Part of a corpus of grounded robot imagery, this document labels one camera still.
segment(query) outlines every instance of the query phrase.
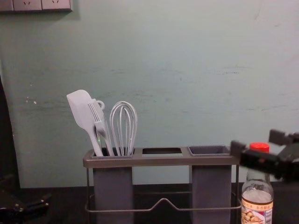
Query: wall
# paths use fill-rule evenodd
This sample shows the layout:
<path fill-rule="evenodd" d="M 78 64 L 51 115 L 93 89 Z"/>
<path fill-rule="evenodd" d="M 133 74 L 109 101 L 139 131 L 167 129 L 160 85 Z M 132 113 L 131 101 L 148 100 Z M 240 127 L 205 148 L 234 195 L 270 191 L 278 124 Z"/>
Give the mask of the wall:
<path fill-rule="evenodd" d="M 131 102 L 138 147 L 298 131 L 298 36 L 296 0 L 82 0 L 69 14 L 1 15 L 22 187 L 85 185 L 91 143 L 65 97 L 77 89 L 108 109 Z M 145 172 L 135 183 L 188 181 L 186 167 Z"/>

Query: red cap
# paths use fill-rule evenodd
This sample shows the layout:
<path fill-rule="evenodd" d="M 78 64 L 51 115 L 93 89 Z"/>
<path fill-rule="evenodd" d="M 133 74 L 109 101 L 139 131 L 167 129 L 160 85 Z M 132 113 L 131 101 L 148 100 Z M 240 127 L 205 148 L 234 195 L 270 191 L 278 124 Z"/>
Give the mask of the red cap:
<path fill-rule="evenodd" d="M 262 153 L 269 153 L 270 146 L 263 142 L 252 142 L 250 143 L 249 148 Z"/>

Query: whisk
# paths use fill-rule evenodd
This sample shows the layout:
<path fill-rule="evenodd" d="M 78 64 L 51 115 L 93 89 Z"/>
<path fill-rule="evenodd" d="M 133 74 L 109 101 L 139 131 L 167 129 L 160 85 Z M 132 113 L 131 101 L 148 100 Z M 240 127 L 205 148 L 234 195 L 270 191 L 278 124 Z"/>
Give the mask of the whisk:
<path fill-rule="evenodd" d="M 114 120 L 116 120 L 117 132 L 114 129 Z M 117 155 L 131 156 L 137 131 L 137 112 L 135 108 L 125 101 L 116 103 L 110 113 L 110 127 Z"/>

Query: wall socket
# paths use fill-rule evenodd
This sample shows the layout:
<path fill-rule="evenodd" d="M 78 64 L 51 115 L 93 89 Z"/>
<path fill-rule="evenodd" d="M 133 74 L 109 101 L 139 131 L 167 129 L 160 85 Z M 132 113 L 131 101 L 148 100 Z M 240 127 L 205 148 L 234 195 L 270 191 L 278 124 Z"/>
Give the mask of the wall socket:
<path fill-rule="evenodd" d="M 13 0 L 0 0 L 0 12 L 9 12 L 13 10 Z"/>
<path fill-rule="evenodd" d="M 71 11 L 71 0 L 42 0 L 43 10 L 65 10 Z"/>
<path fill-rule="evenodd" d="M 42 0 L 14 0 L 15 11 L 39 11 L 42 9 Z"/>

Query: gray container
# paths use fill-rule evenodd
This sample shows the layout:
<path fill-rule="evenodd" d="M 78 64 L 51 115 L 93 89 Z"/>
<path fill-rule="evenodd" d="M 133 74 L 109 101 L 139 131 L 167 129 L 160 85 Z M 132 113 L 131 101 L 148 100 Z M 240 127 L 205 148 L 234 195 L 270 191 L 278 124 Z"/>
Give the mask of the gray container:
<path fill-rule="evenodd" d="M 94 168 L 96 210 L 132 210 L 132 168 Z M 133 212 L 97 213 L 97 224 L 133 224 Z"/>
<path fill-rule="evenodd" d="M 192 156 L 224 156 L 226 146 L 189 147 Z M 230 207 L 231 204 L 231 165 L 190 166 L 192 183 L 192 208 Z M 229 224 L 229 210 L 192 211 L 193 224 Z"/>

